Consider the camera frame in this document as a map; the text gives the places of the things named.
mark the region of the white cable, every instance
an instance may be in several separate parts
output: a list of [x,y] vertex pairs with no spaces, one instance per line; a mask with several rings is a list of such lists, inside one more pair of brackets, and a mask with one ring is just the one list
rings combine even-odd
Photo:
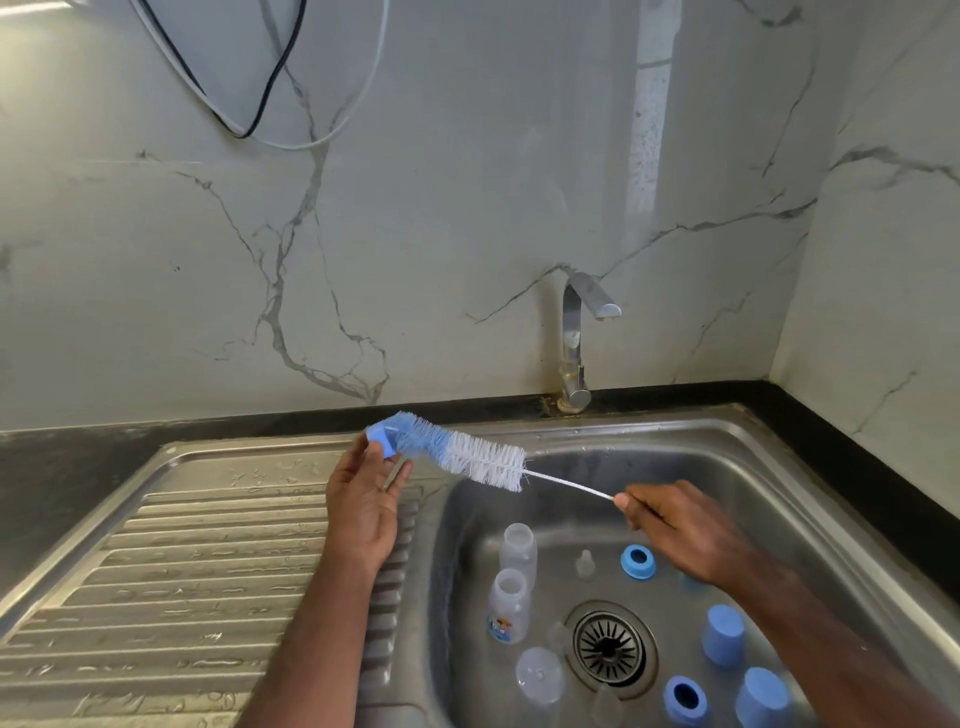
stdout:
[[[137,0],[130,0],[130,4],[133,5],[133,9],[136,11],[136,14],[140,16],[140,20],[143,22],[144,27],[147,29],[147,32],[154,39],[157,47],[170,62],[170,65],[174,67],[180,77],[183,79],[183,82],[190,87],[197,97],[204,102],[206,107],[217,114],[221,119],[224,120],[224,123],[237,133],[242,133],[245,131],[244,127],[237,122],[230,119],[226,114],[220,111],[212,101],[203,93],[196,84],[190,81],[189,77],[184,73],[183,69],[180,67],[180,63],[177,61],[177,58],[174,56],[173,52],[163,41],[163,38],[160,36],[159,32],[154,27],[154,24],[150,22],[150,18],[147,17],[147,14],[143,10],[143,6],[140,5]],[[353,117],[353,113],[357,110],[360,104],[363,102],[364,97],[367,95],[367,91],[370,90],[370,87],[373,85],[373,77],[376,75],[376,69],[380,65],[380,59],[383,57],[383,45],[384,41],[387,38],[387,24],[390,19],[390,0],[383,0],[383,13],[380,16],[380,33],[376,40],[376,50],[373,53],[373,63],[370,67],[370,73],[367,74],[367,80],[364,81],[363,85],[360,87],[360,91],[356,95],[356,99],[350,105],[350,108],[344,113],[343,117],[337,123],[337,125],[330,130],[330,133],[326,136],[317,139],[316,141],[308,141],[304,144],[277,144],[276,142],[269,141],[267,139],[261,138],[257,133],[251,134],[251,138],[256,139],[261,144],[265,144],[268,147],[273,147],[274,149],[282,149],[286,152],[301,152],[305,149],[313,149],[314,147],[319,147],[321,144],[326,144],[327,142],[333,140],[340,135],[349,123],[350,119]]]

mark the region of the stainless steel sink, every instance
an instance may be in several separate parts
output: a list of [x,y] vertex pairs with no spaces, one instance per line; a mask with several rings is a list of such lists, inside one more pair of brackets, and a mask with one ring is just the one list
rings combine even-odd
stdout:
[[[693,481],[960,712],[956,605],[748,414],[723,407],[464,429],[524,446],[534,470],[608,493],[633,481]],[[0,728],[229,725],[323,547],[324,484],[347,441],[225,441],[159,453],[0,603]],[[608,501],[537,480],[515,495],[422,467],[401,515],[400,543],[373,598],[358,725],[530,725],[514,666],[523,649],[547,644],[558,622],[576,639],[564,657],[562,710],[549,724],[589,726],[594,691],[606,682],[623,700],[627,728],[668,725],[660,693],[683,674],[706,691],[714,725],[735,725],[742,669],[714,667],[699,643],[707,608],[729,600],[662,558],[649,581],[628,577],[619,554],[645,538]],[[540,550],[534,618],[520,645],[495,642],[485,624],[512,522],[530,525]],[[584,548],[597,567],[589,581],[574,569]],[[747,664],[789,684],[748,628]],[[601,634],[616,636],[605,643],[606,662],[582,659]],[[794,693],[794,724],[816,725]]]

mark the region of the black countertop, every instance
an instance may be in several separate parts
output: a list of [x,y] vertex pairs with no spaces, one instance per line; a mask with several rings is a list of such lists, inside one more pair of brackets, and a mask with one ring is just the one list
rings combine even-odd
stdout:
[[[409,409],[441,424],[560,417],[545,396],[244,415],[188,422],[0,433],[0,594],[170,442],[353,432]],[[739,403],[951,598],[960,601],[960,521],[827,421],[765,381],[593,393],[588,414]]]

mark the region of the hand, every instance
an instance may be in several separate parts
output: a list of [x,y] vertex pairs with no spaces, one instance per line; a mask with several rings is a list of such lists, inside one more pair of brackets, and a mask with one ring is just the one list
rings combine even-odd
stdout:
[[389,487],[387,476],[402,457],[383,459],[383,446],[361,434],[344,453],[326,484],[329,526],[324,560],[347,560],[373,578],[396,541],[396,501],[414,469],[405,462]]
[[724,591],[762,557],[720,504],[685,480],[628,485],[613,502],[675,567]]

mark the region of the bottle sticker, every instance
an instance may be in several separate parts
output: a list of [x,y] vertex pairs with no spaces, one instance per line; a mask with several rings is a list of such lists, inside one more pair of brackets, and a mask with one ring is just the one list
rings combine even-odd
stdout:
[[502,617],[487,617],[487,629],[503,643],[510,641],[510,628],[514,626],[508,619]]

